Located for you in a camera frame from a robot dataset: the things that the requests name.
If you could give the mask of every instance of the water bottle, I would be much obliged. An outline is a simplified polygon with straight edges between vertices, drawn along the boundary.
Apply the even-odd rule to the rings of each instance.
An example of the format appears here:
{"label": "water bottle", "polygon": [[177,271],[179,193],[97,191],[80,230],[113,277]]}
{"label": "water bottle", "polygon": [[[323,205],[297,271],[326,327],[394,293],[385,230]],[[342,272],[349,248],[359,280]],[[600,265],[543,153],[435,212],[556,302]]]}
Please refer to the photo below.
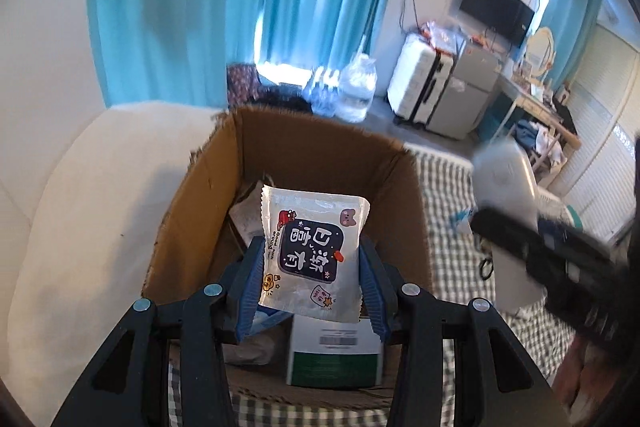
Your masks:
{"label": "water bottle", "polygon": [[358,123],[365,119],[376,92],[375,59],[360,53],[340,72],[335,116]]}
{"label": "water bottle", "polygon": [[311,110],[318,116],[331,118],[335,113],[337,89],[334,76],[337,76],[337,71],[318,68],[302,90],[302,97],[311,104]]}

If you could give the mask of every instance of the black tv screen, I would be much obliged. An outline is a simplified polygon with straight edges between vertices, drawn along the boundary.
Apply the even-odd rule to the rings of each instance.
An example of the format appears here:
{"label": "black tv screen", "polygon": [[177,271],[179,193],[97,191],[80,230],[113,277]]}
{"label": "black tv screen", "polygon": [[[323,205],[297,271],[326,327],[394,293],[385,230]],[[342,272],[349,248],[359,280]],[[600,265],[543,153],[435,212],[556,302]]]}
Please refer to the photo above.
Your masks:
{"label": "black tv screen", "polygon": [[460,9],[514,46],[522,44],[533,19],[533,10],[521,0],[462,0]]}

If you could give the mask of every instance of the snack bag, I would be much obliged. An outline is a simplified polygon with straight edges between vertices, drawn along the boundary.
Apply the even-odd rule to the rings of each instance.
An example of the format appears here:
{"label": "snack bag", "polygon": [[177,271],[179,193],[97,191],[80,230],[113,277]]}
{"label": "snack bag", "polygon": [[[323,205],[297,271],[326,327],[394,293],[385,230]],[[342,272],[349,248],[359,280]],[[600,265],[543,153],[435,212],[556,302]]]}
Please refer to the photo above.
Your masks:
{"label": "snack bag", "polygon": [[362,302],[358,244],[368,215],[369,201],[357,196],[263,187],[260,304],[356,323]]}

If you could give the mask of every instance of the plastic bag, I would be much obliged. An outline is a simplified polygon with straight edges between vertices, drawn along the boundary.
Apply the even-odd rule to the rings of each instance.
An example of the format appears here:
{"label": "plastic bag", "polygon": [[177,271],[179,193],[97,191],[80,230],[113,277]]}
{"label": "plastic bag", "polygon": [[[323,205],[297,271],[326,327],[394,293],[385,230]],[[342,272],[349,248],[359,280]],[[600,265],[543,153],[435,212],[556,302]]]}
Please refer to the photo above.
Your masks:
{"label": "plastic bag", "polygon": [[260,304],[356,323],[362,302],[358,244],[368,215],[369,202],[357,196],[264,187]]}
{"label": "plastic bag", "polygon": [[266,365],[283,350],[286,335],[282,326],[245,338],[240,344],[222,344],[225,363],[232,365]]}
{"label": "plastic bag", "polygon": [[455,31],[446,29],[435,21],[429,21],[421,26],[420,32],[429,44],[441,53],[450,57],[456,57],[458,54],[458,35]]}

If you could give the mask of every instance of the plaid bedsheet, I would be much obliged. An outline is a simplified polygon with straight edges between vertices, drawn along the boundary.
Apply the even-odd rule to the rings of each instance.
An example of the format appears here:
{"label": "plaid bedsheet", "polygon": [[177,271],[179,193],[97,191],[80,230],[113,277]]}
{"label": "plaid bedsheet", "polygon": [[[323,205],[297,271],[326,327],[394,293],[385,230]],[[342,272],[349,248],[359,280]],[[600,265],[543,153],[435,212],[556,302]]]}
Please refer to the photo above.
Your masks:
{"label": "plaid bedsheet", "polygon": [[[469,165],[436,152],[415,151],[414,154],[425,202],[434,295],[461,304],[475,297],[494,301],[494,278],[483,281],[478,273],[483,254],[476,250],[472,236],[456,233],[450,225],[450,216],[474,204]],[[543,196],[539,206],[546,217],[571,220],[565,206],[551,198]],[[521,310],[517,316],[503,314],[503,318],[545,378],[554,374],[573,340],[571,328],[547,313],[542,302]],[[442,427],[453,425],[454,390],[453,341],[447,341],[443,360]],[[349,411],[287,406],[238,394],[232,394],[231,400],[240,427],[382,427],[388,414],[388,409]],[[170,357],[169,416],[172,427],[182,427],[178,346],[172,346]]]}

